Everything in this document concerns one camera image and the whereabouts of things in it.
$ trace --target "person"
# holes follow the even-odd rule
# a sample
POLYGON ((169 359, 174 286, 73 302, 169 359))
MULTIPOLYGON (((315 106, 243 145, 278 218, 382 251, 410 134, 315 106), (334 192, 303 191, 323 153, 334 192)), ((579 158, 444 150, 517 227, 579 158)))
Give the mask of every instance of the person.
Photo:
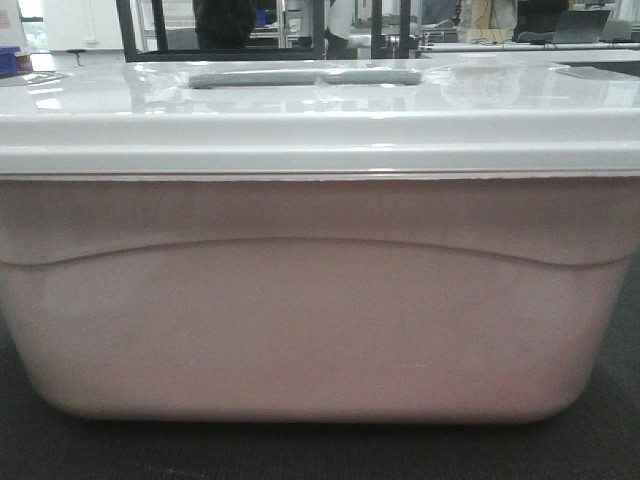
POLYGON ((202 50, 242 48, 256 26, 256 0, 193 0, 202 50))
MULTIPOLYGON (((313 14, 311 1, 313 0, 305 0, 301 3, 300 10, 303 13, 299 39, 301 47, 310 47, 312 44, 311 26, 313 25, 313 14)), ((324 38, 327 40, 327 60, 345 57, 349 46, 353 12, 353 0, 325 0, 324 38)))

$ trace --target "plastic storage container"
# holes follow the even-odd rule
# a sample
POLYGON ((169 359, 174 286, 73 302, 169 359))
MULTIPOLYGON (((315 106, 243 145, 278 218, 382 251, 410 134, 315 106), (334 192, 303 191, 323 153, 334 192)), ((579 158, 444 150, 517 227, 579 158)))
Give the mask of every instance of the plastic storage container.
POLYGON ((548 417, 638 247, 638 86, 460 57, 0 87, 0 301, 33 385, 91 418, 548 417))

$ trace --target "metal frame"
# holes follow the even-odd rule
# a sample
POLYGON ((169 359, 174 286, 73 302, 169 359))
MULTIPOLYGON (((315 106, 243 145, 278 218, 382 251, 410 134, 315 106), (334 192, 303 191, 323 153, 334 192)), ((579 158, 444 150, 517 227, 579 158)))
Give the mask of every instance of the metal frame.
POLYGON ((152 0, 158 49, 140 52, 130 0, 116 0, 124 56, 127 62, 219 61, 219 60, 320 60, 324 58, 324 0, 313 0, 312 48, 242 48, 226 50, 169 50, 162 0, 152 0))

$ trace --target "black pole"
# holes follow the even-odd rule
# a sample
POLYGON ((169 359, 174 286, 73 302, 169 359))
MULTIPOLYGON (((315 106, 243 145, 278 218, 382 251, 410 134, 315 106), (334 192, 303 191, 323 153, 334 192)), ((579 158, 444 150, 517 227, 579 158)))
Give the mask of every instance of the black pole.
POLYGON ((160 52, 166 52, 169 50, 169 42, 167 42, 167 29, 164 24, 162 0, 151 0, 151 7, 153 8, 153 26, 156 29, 158 50, 160 52))
POLYGON ((371 58, 384 58, 382 47, 382 0, 371 2, 371 58))
POLYGON ((324 0, 313 0, 313 58, 324 58, 324 0))
POLYGON ((116 8, 118 9, 118 20, 120 21, 124 59, 127 62, 133 62, 133 59, 138 54, 138 49, 136 48, 136 32, 133 27, 131 4, 129 0, 116 0, 116 8))
POLYGON ((400 41, 397 58, 409 58, 411 36, 411 0, 400 0, 400 41))

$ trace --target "laptop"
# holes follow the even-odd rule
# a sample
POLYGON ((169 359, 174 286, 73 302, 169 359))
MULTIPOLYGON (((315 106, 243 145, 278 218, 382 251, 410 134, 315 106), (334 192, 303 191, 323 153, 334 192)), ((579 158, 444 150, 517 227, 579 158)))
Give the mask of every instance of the laptop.
POLYGON ((597 43, 610 10, 566 10, 560 14, 552 43, 597 43))

